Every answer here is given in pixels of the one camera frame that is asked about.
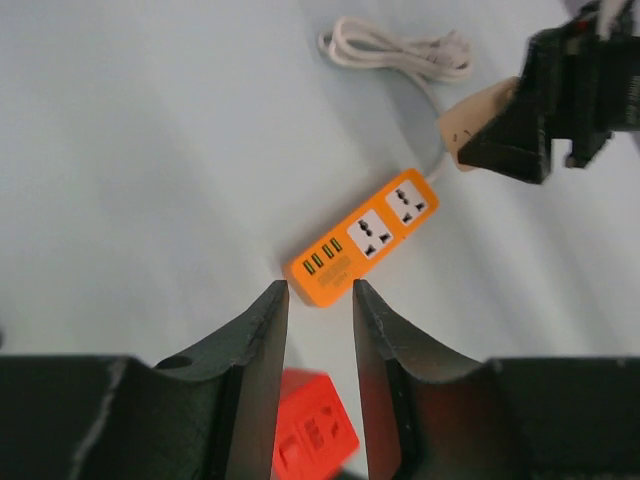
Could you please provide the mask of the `beige cube plug adapter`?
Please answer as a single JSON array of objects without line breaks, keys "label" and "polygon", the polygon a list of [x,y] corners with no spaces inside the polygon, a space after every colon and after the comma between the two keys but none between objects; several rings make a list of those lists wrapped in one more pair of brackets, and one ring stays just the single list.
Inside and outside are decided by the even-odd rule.
[{"label": "beige cube plug adapter", "polygon": [[461,172],[473,170],[459,160],[461,148],[490,120],[496,117],[513,96],[520,78],[512,76],[459,101],[439,116],[439,127],[445,150]]}]

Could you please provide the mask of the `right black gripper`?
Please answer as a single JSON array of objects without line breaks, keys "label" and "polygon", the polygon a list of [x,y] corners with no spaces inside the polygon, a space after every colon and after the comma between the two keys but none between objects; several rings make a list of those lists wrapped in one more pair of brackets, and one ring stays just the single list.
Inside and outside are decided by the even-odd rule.
[{"label": "right black gripper", "polygon": [[589,1],[532,36],[515,89],[459,150],[465,166],[529,184],[551,172],[551,136],[568,139],[567,168],[584,169],[613,134],[639,131],[635,1]]}]

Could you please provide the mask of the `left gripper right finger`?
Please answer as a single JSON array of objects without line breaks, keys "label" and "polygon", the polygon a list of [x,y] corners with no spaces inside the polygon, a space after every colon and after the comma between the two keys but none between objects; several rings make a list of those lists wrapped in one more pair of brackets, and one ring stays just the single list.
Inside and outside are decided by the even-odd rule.
[{"label": "left gripper right finger", "polygon": [[372,479],[635,479],[635,357],[473,360],[364,280],[353,327]]}]

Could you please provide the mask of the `red cube plug adapter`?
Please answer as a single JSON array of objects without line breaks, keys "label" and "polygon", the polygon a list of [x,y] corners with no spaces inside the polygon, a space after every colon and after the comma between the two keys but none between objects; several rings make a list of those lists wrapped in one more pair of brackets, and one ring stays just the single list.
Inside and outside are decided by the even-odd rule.
[{"label": "red cube plug adapter", "polygon": [[272,456],[274,479],[336,479],[359,438],[328,374],[283,370]]}]

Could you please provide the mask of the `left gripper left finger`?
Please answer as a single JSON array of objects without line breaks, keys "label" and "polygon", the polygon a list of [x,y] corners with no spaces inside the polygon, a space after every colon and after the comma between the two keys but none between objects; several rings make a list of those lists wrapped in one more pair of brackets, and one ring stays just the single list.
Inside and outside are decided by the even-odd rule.
[{"label": "left gripper left finger", "polygon": [[5,355],[5,479],[267,479],[289,292],[155,366],[128,355]]}]

